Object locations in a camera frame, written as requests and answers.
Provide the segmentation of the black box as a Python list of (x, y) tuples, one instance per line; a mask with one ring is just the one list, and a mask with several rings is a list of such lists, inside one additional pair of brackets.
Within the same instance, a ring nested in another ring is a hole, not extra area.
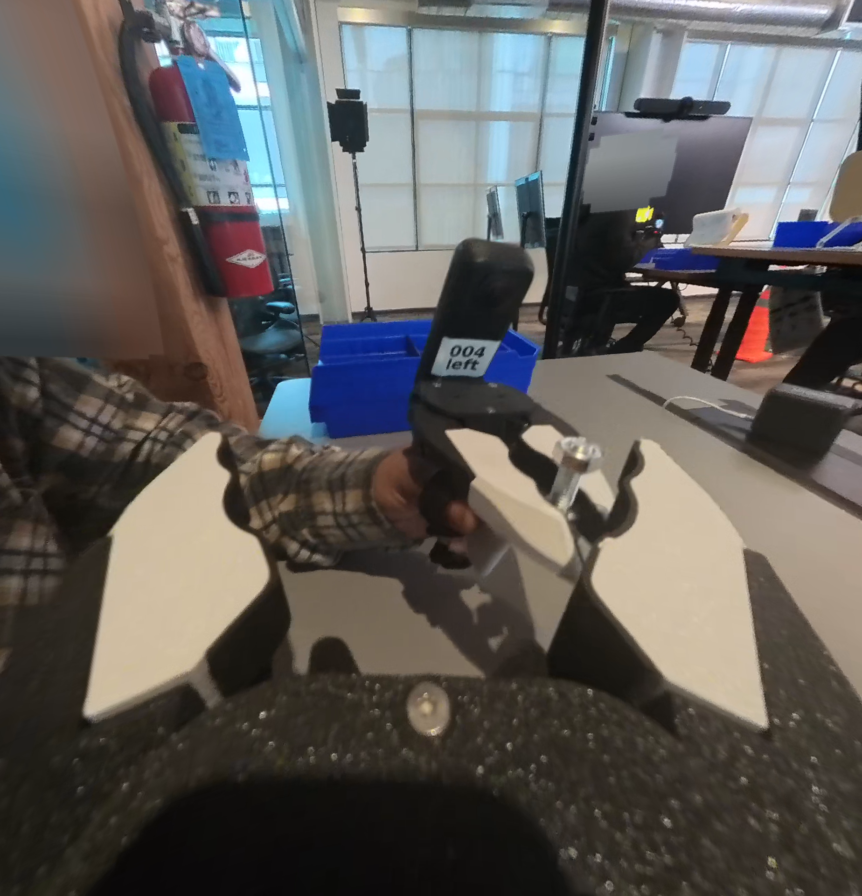
[(763, 396), (744, 441), (800, 465), (822, 461), (852, 414), (843, 396), (780, 384)]

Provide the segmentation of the wooden desk with black legs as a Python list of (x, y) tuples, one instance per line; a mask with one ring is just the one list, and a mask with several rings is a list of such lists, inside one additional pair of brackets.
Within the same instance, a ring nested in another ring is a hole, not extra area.
[(716, 290), (694, 353), (692, 368), (727, 381), (752, 312), (765, 287), (845, 295), (862, 307), (862, 251), (851, 248), (695, 248), (716, 259), (712, 271), (633, 269), (646, 281)]

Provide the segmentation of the white plastic container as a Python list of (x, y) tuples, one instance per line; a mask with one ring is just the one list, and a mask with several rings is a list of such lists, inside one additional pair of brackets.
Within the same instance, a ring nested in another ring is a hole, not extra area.
[(685, 248), (724, 247), (733, 243), (750, 216), (740, 208), (701, 212), (692, 219)]

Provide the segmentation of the black metal frame post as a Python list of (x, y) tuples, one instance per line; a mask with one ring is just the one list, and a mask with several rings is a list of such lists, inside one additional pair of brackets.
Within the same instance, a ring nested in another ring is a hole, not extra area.
[(589, 157), (591, 119), (595, 105), (598, 70), (609, 20), (609, 6), (609, 1), (590, 2), (563, 209), (549, 279), (548, 315), (542, 348), (542, 359), (544, 360), (554, 360), (559, 353), (563, 319), (562, 305), (568, 286), (571, 250), (574, 247), (582, 217), (582, 189)]

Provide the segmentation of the blue paper tag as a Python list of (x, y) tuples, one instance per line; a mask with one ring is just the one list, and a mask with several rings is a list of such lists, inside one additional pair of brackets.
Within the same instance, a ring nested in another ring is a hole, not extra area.
[(204, 154), (218, 161), (249, 161), (227, 74), (215, 61), (177, 56), (175, 65), (185, 86)]

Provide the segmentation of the silver hex bolt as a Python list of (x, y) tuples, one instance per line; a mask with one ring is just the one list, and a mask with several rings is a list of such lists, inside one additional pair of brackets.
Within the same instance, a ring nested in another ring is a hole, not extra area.
[(556, 448), (556, 475), (548, 500), (555, 509), (567, 514), (589, 476), (601, 465), (603, 452), (598, 444), (579, 435), (562, 438)]

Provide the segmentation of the black office chair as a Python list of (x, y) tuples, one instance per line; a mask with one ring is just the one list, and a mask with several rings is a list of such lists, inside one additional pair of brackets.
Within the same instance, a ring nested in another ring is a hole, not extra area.
[(247, 300), (239, 323), (238, 344), (244, 353), (299, 357), (306, 351), (298, 309), (290, 301)]

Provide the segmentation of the person's left hand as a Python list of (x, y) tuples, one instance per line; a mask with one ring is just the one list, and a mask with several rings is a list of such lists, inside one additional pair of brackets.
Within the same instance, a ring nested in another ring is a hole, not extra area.
[(455, 494), (448, 475), (414, 446), (382, 458), (372, 494), (386, 521), (414, 542), (440, 536), (462, 539), (482, 525), (467, 501)]

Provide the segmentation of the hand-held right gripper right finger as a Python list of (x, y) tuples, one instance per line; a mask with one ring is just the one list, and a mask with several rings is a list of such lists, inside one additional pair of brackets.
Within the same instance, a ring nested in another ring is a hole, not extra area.
[(547, 661), (668, 730), (681, 700), (769, 729), (744, 542), (657, 442), (633, 444)]

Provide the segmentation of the black webcam bar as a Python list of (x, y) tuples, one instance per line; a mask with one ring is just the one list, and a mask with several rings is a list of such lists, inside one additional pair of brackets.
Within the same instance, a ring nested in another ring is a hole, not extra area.
[(704, 121), (728, 114), (731, 102), (715, 99), (682, 98), (638, 98), (633, 109), (626, 111), (627, 118), (659, 120), (662, 123), (674, 121)]

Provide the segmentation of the person's left forearm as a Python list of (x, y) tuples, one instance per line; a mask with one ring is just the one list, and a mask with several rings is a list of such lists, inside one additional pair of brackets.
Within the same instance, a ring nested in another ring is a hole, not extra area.
[(0, 357), (0, 587), (51, 586), (144, 488), (208, 434), (229, 447), (247, 524), (301, 563), (400, 546), (375, 497), (393, 454), (267, 441), (128, 376), (59, 358)]

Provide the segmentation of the red fire extinguisher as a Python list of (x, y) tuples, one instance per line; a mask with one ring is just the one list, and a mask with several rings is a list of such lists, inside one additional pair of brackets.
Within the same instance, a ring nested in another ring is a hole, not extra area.
[(272, 291), (260, 212), (248, 161), (218, 161), (203, 151), (195, 116), (175, 65), (177, 56), (212, 60), (232, 96), (240, 82), (212, 49), (201, 20), (219, 11), (201, 2), (118, 3), (118, 57), (126, 95), (168, 185), (186, 246), (213, 297), (244, 299)]

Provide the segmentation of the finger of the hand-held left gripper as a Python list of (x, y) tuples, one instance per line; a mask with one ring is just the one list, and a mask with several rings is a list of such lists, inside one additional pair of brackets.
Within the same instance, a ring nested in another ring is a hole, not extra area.
[[(575, 435), (551, 424), (536, 424), (526, 428), (514, 442), (514, 466), (528, 480), (528, 485), (520, 486), (519, 496), (514, 499), (516, 512), (554, 517), (556, 509), (549, 503), (548, 495), (556, 475), (556, 446), (562, 438)], [(610, 511), (615, 501), (601, 465), (589, 476), (570, 511), (577, 511), (584, 501), (601, 514)]]
[(450, 428), (446, 435), (473, 476), (468, 504), (483, 524), (466, 541), (475, 571), (491, 573), (513, 549), (551, 573), (579, 573), (580, 552), (564, 512), (516, 464), (515, 450), (521, 447), (549, 467), (552, 460), (523, 438), (509, 447), (501, 437), (472, 428)]

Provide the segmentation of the large black monitor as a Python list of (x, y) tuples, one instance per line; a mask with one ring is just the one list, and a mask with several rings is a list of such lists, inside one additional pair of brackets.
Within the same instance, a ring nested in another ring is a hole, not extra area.
[(592, 213), (652, 207), (668, 234), (689, 234), (696, 215), (723, 210), (751, 118), (633, 118), (601, 113), (583, 176)]

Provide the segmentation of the orange traffic cone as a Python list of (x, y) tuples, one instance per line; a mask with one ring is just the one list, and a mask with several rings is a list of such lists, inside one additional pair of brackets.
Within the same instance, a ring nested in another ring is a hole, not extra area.
[(757, 301), (751, 306), (751, 314), (746, 319), (735, 359), (722, 361), (721, 356), (723, 349), (727, 346), (728, 335), (737, 322), (737, 318), (739, 318), (738, 312), (742, 309), (742, 298), (738, 299), (721, 339), (719, 351), (716, 353), (711, 365), (710, 373), (712, 375), (726, 379), (728, 372), (737, 361), (745, 364), (761, 364), (773, 358), (770, 335), (770, 298), (771, 288), (764, 287), (761, 289)]

